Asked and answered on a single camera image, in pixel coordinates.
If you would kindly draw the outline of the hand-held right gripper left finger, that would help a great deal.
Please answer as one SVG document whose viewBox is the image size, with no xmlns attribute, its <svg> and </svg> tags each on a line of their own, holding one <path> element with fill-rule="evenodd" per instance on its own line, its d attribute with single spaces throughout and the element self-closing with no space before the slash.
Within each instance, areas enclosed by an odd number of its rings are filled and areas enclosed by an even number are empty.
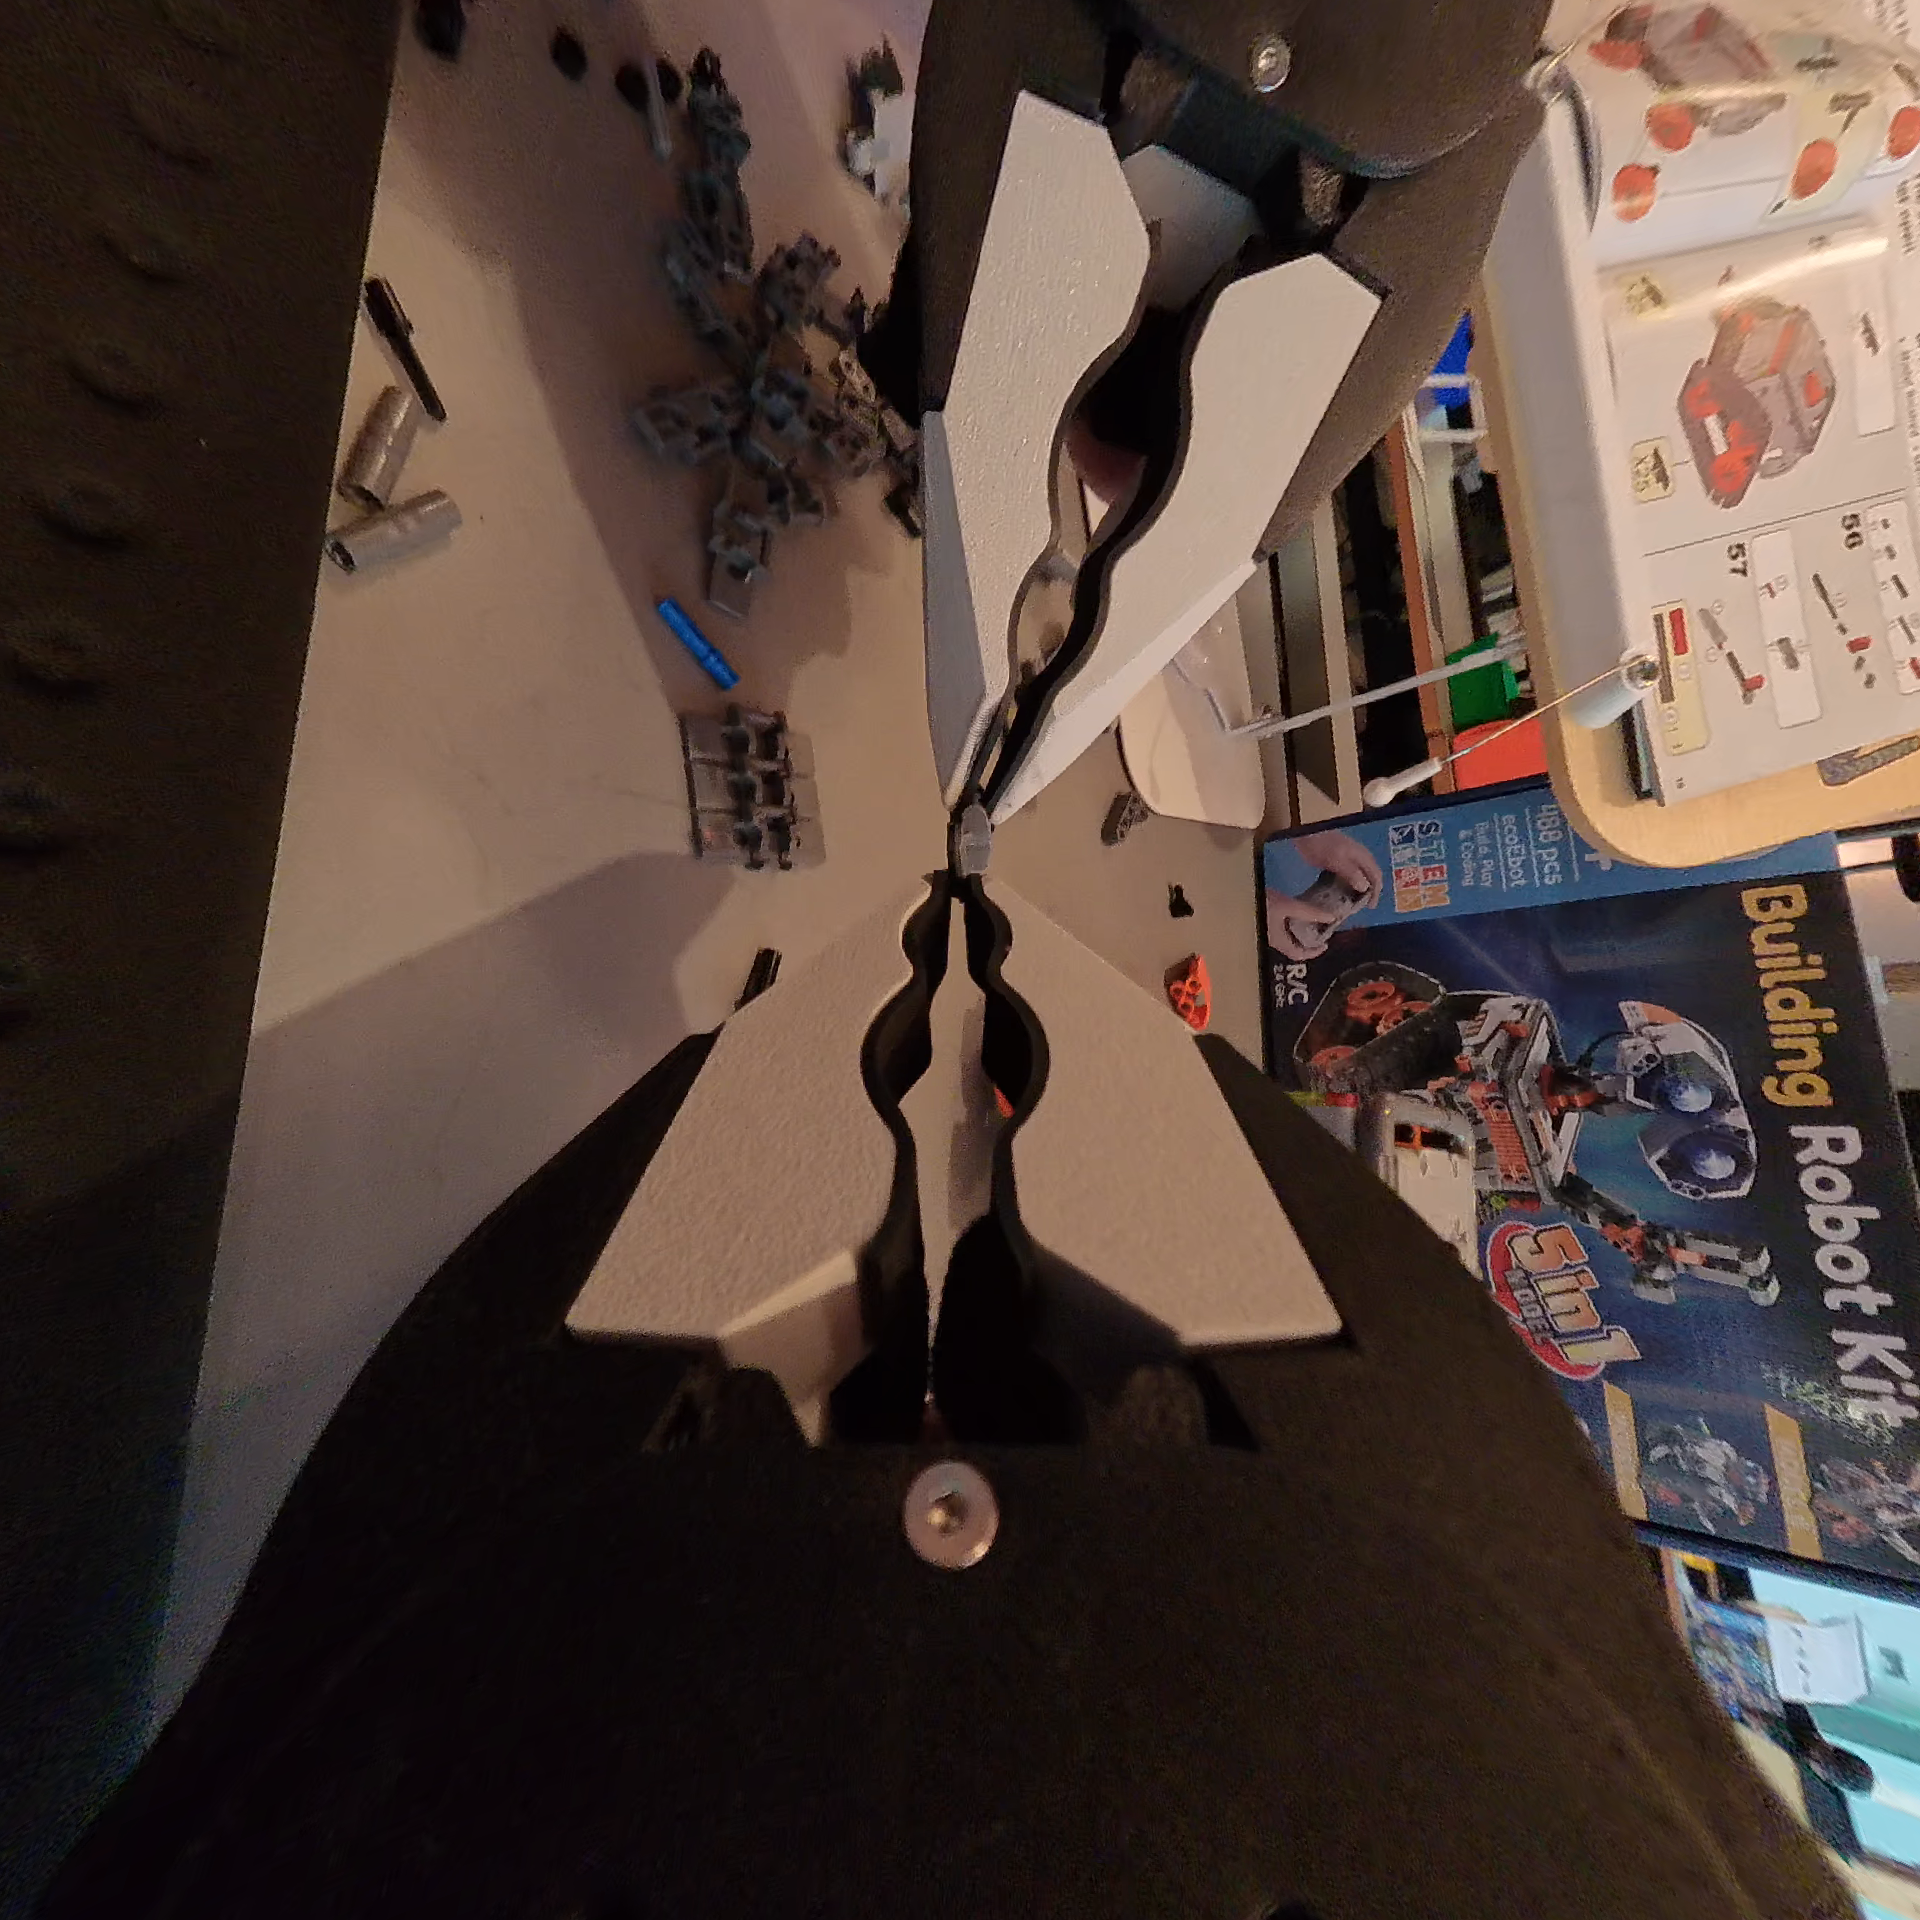
<svg viewBox="0 0 1920 1920">
<path fill-rule="evenodd" d="M 776 1377 L 925 1350 L 920 1168 L 901 1094 L 931 1060 L 948 879 L 920 878 L 716 1034 L 566 1331 Z"/>
</svg>

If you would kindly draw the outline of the long black toy pin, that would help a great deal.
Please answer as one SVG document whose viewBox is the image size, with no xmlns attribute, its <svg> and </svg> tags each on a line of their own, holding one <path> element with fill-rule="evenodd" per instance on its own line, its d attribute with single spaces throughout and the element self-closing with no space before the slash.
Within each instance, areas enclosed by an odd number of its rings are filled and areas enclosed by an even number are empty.
<svg viewBox="0 0 1920 1920">
<path fill-rule="evenodd" d="M 385 278 L 367 278 L 363 282 L 363 309 L 376 337 L 393 353 L 397 367 L 402 369 L 427 419 L 445 423 L 445 400 L 418 354 L 412 321 Z"/>
</svg>

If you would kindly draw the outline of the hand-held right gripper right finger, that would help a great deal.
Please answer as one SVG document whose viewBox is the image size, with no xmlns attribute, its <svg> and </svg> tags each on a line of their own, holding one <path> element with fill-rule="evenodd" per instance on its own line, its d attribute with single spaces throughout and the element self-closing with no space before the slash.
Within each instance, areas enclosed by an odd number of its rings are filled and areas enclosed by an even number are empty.
<svg viewBox="0 0 1920 1920">
<path fill-rule="evenodd" d="M 967 884 L 990 1219 L 1054 1366 L 1308 1345 L 1340 1313 L 1194 1034 L 1011 889 Z"/>
</svg>

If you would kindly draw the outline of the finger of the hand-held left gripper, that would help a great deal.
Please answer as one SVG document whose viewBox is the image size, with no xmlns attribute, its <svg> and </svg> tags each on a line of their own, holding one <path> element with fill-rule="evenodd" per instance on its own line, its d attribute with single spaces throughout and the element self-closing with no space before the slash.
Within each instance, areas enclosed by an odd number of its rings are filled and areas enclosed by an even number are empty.
<svg viewBox="0 0 1920 1920">
<path fill-rule="evenodd" d="M 951 810 L 1015 678 L 1021 599 L 1056 541 L 1067 413 L 1129 333 L 1150 239 L 1108 131 L 1016 93 L 945 396 L 922 417 L 923 639 Z"/>
<path fill-rule="evenodd" d="M 984 805 L 1000 828 L 1251 577 L 1264 529 L 1379 309 L 1327 255 L 1223 279 L 1182 346 L 1171 449 L 1073 586 L 1064 650 L 1021 698 Z"/>
</svg>

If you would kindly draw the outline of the blue robot kit box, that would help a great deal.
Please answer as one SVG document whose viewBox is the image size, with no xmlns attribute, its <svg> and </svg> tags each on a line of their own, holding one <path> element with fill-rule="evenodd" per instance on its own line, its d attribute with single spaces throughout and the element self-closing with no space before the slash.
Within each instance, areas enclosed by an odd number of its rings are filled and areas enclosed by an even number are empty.
<svg viewBox="0 0 1920 1920">
<path fill-rule="evenodd" d="M 1449 1238 L 1637 1521 L 1915 1589 L 1915 1171 L 1830 836 L 1546 784 L 1264 839 L 1268 1074 Z"/>
</svg>

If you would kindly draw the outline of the black dimpled mat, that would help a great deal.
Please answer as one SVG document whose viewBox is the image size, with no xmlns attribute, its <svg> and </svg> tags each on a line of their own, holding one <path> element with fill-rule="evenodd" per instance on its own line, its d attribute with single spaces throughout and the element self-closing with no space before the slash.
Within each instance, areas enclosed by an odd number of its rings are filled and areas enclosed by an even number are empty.
<svg viewBox="0 0 1920 1920">
<path fill-rule="evenodd" d="M 397 4 L 5 4 L 5 1811 L 146 1711 Z"/>
</svg>

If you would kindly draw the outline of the grey cylinder toy sleeve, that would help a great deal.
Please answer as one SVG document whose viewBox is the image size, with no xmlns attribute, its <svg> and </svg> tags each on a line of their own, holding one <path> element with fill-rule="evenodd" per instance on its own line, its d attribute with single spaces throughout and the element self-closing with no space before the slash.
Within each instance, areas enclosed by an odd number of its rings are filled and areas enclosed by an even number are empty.
<svg viewBox="0 0 1920 1920">
<path fill-rule="evenodd" d="M 397 496 L 425 419 L 424 400 L 410 386 L 388 386 L 373 400 L 340 464 L 340 499 L 356 509 L 385 509 Z"/>
<path fill-rule="evenodd" d="M 324 560 L 358 579 L 435 551 L 460 529 L 457 501 L 441 489 L 427 489 L 333 527 L 324 541 Z"/>
</svg>

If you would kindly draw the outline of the printed instruction manual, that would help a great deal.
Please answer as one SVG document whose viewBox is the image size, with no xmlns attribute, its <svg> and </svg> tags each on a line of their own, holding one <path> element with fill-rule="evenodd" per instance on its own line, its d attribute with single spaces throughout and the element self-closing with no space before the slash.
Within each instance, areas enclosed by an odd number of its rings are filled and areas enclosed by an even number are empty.
<svg viewBox="0 0 1920 1920">
<path fill-rule="evenodd" d="M 1595 4 L 1565 74 L 1653 797 L 1915 733 L 1915 39 L 1877 4 Z"/>
</svg>

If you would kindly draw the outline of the pile of dark grey connectors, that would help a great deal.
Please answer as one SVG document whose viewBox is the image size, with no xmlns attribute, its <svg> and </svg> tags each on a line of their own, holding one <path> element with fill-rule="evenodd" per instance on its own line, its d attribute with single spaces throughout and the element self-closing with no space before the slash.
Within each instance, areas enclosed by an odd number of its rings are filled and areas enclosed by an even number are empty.
<svg viewBox="0 0 1920 1920">
<path fill-rule="evenodd" d="M 922 439 L 859 357 L 881 313 L 856 285 L 835 288 L 841 255 L 808 230 L 756 249 L 744 181 L 753 142 L 720 55 L 700 48 L 675 93 L 666 74 L 648 62 L 618 78 L 647 87 L 648 134 L 675 164 L 660 279 L 710 364 L 654 387 L 629 423 L 656 459 L 714 475 L 704 599 L 744 621 L 778 538 L 821 527 L 841 486 L 878 478 L 905 538 L 923 538 Z"/>
</svg>

